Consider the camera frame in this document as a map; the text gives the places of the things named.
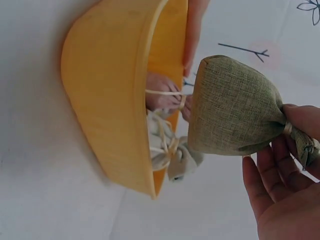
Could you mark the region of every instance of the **burlap sachet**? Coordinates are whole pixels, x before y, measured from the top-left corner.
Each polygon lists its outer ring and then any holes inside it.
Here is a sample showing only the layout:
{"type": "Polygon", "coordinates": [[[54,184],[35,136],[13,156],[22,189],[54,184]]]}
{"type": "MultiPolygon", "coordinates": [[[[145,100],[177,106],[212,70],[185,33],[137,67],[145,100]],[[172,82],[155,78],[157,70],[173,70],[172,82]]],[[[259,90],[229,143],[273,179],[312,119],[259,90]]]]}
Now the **burlap sachet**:
{"type": "Polygon", "coordinates": [[[227,56],[207,57],[195,80],[188,145],[206,154],[245,156],[287,133],[306,167],[320,155],[320,144],[287,122],[282,107],[278,90],[260,72],[227,56]]]}

